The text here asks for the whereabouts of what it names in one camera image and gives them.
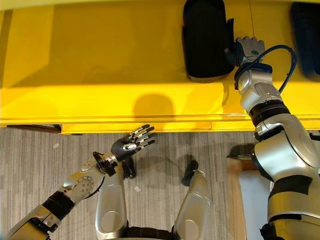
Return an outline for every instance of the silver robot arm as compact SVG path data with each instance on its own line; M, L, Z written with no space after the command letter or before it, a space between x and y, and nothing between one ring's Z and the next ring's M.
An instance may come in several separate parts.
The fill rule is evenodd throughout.
M93 152L93 160L72 174L43 204L38 205L4 236L4 240L49 240L61 221L81 200L95 194L104 178L113 176L123 159L153 144L154 127L146 124L118 139L106 154Z
M259 141L251 158L261 175L274 182L268 198L268 223L260 230L261 235L265 240L318 240L319 153L280 96L287 82L277 90L272 82L271 66L261 63L259 56L265 55L263 42L237 38L235 48L225 52L229 62L239 67L234 77L235 88L241 94L241 106L251 117ZM278 48L291 51L295 64L292 49Z

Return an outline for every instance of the yellow surface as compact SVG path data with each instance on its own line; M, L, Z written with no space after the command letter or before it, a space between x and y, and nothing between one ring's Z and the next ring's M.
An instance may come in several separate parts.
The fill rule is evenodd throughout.
M32 6L44 6L44 5L57 5L57 4L71 4L71 3L83 3L83 2L107 2L107 1L122 1L122 0L0 0L0 10L25 8ZM224 0L225 3L229 2L242 2L247 0ZM295 0L252 0L252 2L296 2ZM311 2L317 3L319 0L299 0L299 2Z
M5 58L1 122L68 123L71 128L83 124L80 129L90 123L162 122L164 131L184 127L198 131L188 124L213 122L212 131L252 130L253 125L239 128L241 122L250 121L234 90L234 72L209 84L186 77L181 37L184 3L79 3L5 14L3 25L10 22L10 28L0 36L8 39L5 54L0 52L0 59ZM255 36L267 48L293 45L290 3L251 6ZM249 1L227 1L226 13L227 18L235 18L235 36L253 35ZM290 67L290 55L271 53L265 63L273 66L279 87ZM300 119L320 120L319 94L320 83L296 69L282 97ZM179 123L171 127L171 122ZM318 123L310 128L316 129Z
M307 130L320 130L320 120L301 120ZM63 124L63 134L129 133L146 123L86 123ZM251 120L216 122L154 122L155 132L232 132L253 131Z

